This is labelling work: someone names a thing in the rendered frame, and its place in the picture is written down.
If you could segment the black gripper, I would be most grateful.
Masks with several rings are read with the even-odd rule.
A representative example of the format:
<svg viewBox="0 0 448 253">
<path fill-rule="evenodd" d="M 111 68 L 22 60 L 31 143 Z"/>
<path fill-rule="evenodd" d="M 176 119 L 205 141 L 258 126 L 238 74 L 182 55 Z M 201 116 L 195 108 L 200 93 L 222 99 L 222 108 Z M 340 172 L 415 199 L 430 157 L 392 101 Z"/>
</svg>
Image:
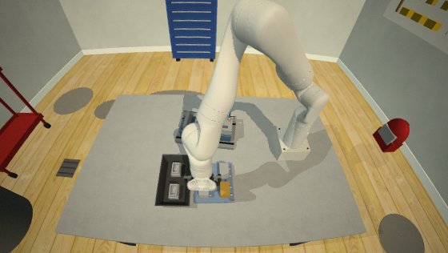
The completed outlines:
<svg viewBox="0 0 448 253">
<path fill-rule="evenodd" d="M 185 182 L 186 185 L 187 185 L 187 183 L 188 183 L 191 179 L 193 179 L 193 176 L 192 176 L 192 175 L 191 175 L 191 176 L 187 176 L 187 174 L 184 174 L 184 182 Z M 213 181 L 214 181 L 214 179 L 215 179 L 216 186 L 219 186 L 220 182 L 222 181 L 222 180 L 221 180 L 221 174 L 213 175 L 213 173 L 212 173 L 212 175 L 210 176 L 210 179 L 213 180 Z"/>
</svg>

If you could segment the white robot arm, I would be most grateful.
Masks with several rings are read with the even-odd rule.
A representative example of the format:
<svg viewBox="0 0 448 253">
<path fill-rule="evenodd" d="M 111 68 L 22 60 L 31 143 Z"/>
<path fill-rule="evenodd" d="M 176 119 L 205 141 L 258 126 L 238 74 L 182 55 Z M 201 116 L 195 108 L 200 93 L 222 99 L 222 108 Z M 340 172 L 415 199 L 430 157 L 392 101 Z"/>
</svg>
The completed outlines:
<svg viewBox="0 0 448 253">
<path fill-rule="evenodd" d="M 194 178 L 187 183 L 189 190 L 216 189 L 216 182 L 210 179 L 211 157 L 218 149 L 223 123 L 236 99 L 239 67 L 248 45 L 276 64 L 278 77 L 303 105 L 295 109 L 283 136 L 287 147 L 296 149 L 304 143 L 329 100 L 329 95 L 313 82 L 312 66 L 288 11 L 268 0 L 239 0 L 230 14 L 214 73 L 198 108 L 198 123 L 190 123 L 182 131 L 182 144 Z"/>
</svg>

